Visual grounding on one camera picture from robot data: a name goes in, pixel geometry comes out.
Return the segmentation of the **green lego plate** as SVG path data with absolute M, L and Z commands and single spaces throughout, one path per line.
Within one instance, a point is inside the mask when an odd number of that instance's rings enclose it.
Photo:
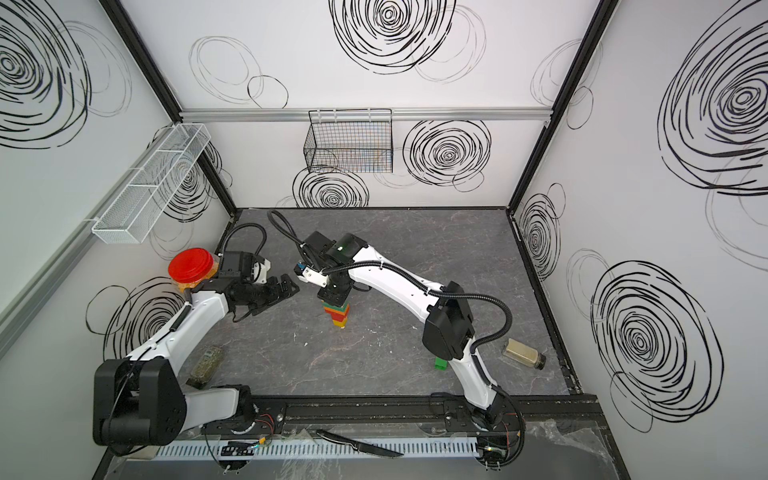
M 349 305 L 345 305 L 343 307 L 334 307 L 334 306 L 324 305 L 323 309 L 329 315 L 337 315 L 337 316 L 346 317 L 348 315 L 349 310 L 350 310 L 350 306 Z

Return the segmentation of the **green tall lego brick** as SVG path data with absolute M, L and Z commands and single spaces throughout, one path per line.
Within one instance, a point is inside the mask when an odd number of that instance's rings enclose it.
M 439 357 L 434 360 L 434 368 L 439 371 L 445 371 L 448 368 L 448 361 Z

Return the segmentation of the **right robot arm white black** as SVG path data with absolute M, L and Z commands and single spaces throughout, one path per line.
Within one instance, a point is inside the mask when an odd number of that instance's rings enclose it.
M 371 246 L 364 247 L 345 263 L 328 260 L 319 266 L 298 266 L 300 280 L 317 285 L 331 304 L 344 302 L 342 283 L 362 283 L 406 308 L 423 323 L 422 343 L 435 357 L 445 360 L 457 376 L 466 402 L 473 407 L 475 422 L 490 428 L 501 421 L 504 399 L 500 386 L 488 373 L 478 347 L 508 332 L 512 313 L 500 299 L 466 293 L 451 282 L 442 285 L 412 274 L 390 262 Z M 503 327 L 478 339 L 469 303 L 480 301 L 498 307 L 505 316 Z

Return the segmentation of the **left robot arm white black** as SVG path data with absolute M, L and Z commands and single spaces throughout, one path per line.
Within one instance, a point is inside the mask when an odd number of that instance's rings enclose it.
M 225 385 L 185 393 L 181 367 L 219 321 L 239 306 L 258 315 L 299 291 L 289 275 L 264 282 L 212 278 L 188 291 L 170 322 L 127 356 L 104 361 L 94 375 L 92 437 L 111 448 L 164 446 L 187 430 L 221 420 L 256 420 L 251 390 Z

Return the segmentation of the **small spice jar left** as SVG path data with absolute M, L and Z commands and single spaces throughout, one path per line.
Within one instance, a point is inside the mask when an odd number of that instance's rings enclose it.
M 224 356 L 225 352 L 221 347 L 208 347 L 192 369 L 186 385 L 198 390 L 205 388 L 223 362 Z

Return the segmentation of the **plastic jar red lid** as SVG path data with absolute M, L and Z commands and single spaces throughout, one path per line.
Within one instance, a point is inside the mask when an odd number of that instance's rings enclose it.
M 218 271 L 218 260 L 203 248 L 190 248 L 178 253 L 168 265 L 168 275 L 179 291 L 193 289 L 204 280 L 211 279 Z

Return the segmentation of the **small glass jar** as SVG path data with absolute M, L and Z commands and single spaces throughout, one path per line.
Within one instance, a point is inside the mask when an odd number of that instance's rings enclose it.
M 521 365 L 536 370 L 543 370 L 547 361 L 546 356 L 537 349 L 512 338 L 507 340 L 503 354 Z

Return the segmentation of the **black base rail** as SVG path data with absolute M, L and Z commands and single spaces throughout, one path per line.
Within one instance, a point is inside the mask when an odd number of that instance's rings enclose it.
M 284 433 L 301 426 L 418 424 L 448 432 L 512 429 L 526 422 L 598 420 L 594 395 L 523 395 L 497 400 L 489 412 L 460 395 L 276 396 L 253 395 L 258 433 Z

